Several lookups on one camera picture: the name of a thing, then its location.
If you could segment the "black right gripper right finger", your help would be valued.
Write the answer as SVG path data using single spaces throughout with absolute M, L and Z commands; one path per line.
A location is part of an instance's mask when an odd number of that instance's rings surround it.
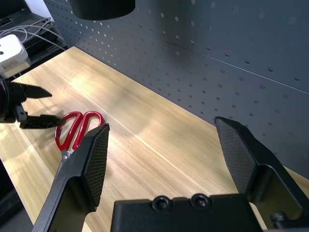
M 214 123 L 238 192 L 262 218 L 271 220 L 283 212 L 288 220 L 307 220 L 309 199 L 277 157 L 239 122 L 217 116 Z

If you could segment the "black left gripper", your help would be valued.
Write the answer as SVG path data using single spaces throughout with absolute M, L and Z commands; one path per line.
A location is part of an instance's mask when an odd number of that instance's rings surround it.
M 22 103 L 27 98 L 40 99 L 52 97 L 46 89 L 15 83 L 7 80 L 0 81 L 0 122 L 20 122 L 22 129 L 48 129 L 62 126 L 65 120 L 55 115 L 27 116 Z

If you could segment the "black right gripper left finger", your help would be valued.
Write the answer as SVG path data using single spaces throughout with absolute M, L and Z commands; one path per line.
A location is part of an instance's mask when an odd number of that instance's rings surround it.
M 33 226 L 34 232 L 80 232 L 99 206 L 110 126 L 90 130 L 62 163 Z

